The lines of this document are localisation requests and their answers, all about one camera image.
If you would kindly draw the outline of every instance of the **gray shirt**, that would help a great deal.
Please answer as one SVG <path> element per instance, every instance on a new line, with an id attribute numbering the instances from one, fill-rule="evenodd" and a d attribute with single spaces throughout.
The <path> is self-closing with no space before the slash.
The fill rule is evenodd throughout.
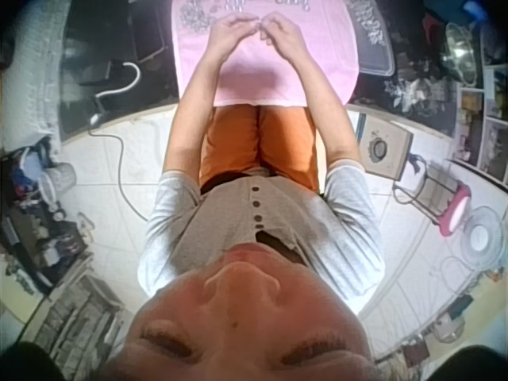
<path id="1" fill-rule="evenodd" d="M 153 296 L 263 230 L 297 252 L 358 314 L 384 275 L 378 223 L 363 168 L 335 163 L 324 197 L 284 177 L 254 175 L 200 195 L 180 171 L 162 174 L 138 278 Z"/>

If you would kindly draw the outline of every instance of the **tiled floor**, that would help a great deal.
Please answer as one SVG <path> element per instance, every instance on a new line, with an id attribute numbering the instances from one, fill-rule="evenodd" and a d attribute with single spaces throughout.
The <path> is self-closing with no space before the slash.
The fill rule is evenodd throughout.
<path id="1" fill-rule="evenodd" d="M 145 217 L 150 214 L 155 198 L 172 115 L 173 112 L 166 112 L 102 131 L 124 140 L 123 188 L 130 202 Z M 417 129 L 409 130 L 414 134 L 411 152 L 468 183 L 473 190 L 473 206 L 487 204 L 495 210 L 508 207 L 505 195 L 486 187 L 483 180 L 468 171 L 450 166 L 445 160 L 450 152 L 449 140 Z M 90 246 L 95 255 L 94 269 L 135 312 L 147 300 L 137 282 L 144 222 L 120 195 L 119 150 L 119 143 L 110 138 L 83 137 L 66 144 L 62 160 L 75 166 L 78 185 L 64 196 L 63 204 L 71 217 L 82 211 L 95 223 L 94 243 Z M 324 163 L 322 152 L 319 162 L 321 166 Z M 459 234 L 445 240 L 421 212 L 398 204 L 391 195 L 393 181 L 374 175 L 367 175 L 367 181 L 381 225 L 387 274 L 375 297 L 360 313 L 360 319 L 369 333 L 375 355 L 382 356 L 446 307 L 471 273 L 452 258 L 460 257 Z M 412 168 L 407 167 L 402 183 L 411 188 L 418 181 Z"/>

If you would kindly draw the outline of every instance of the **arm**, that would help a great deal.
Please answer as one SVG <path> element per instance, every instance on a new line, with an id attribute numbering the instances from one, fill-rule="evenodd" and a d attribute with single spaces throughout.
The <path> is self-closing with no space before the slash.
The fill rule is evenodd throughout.
<path id="1" fill-rule="evenodd" d="M 214 106 L 219 71 L 240 41 L 257 31 L 256 19 L 249 13 L 232 13 L 212 27 L 205 54 L 173 119 L 163 171 L 182 171 L 198 182 L 202 142 Z"/>
<path id="2" fill-rule="evenodd" d="M 360 162 L 351 121 L 322 69 L 307 50 L 300 28 L 280 13 L 263 19 L 261 38 L 273 44 L 297 71 L 310 113 L 323 139 L 328 165 L 340 159 Z"/>

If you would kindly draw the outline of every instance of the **hand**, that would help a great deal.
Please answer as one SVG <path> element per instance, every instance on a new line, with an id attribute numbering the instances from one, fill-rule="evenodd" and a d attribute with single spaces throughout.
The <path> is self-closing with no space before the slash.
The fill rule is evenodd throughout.
<path id="1" fill-rule="evenodd" d="M 231 13 L 215 21 L 205 56 L 223 64 L 233 53 L 240 41 L 258 31 L 258 17 L 250 13 Z"/>
<path id="2" fill-rule="evenodd" d="M 293 65 L 310 56 L 298 25 L 279 12 L 263 18 L 261 40 L 273 44 L 277 52 Z"/>

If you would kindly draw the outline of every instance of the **white cable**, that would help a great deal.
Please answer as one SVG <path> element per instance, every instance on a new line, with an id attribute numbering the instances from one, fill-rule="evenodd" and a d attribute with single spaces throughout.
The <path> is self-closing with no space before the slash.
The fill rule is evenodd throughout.
<path id="1" fill-rule="evenodd" d="M 125 93 L 127 90 L 130 90 L 136 86 L 136 84 L 140 81 L 140 78 L 141 78 L 140 68 L 135 63 L 132 63 L 132 62 L 124 62 L 123 66 L 134 67 L 134 69 L 136 70 L 136 78 L 134 79 L 134 81 L 130 85 L 128 85 L 126 87 L 122 87 L 121 89 L 106 90 L 106 91 L 103 91 L 102 93 L 98 93 L 95 95 L 96 98 L 105 97 L 106 95 Z"/>

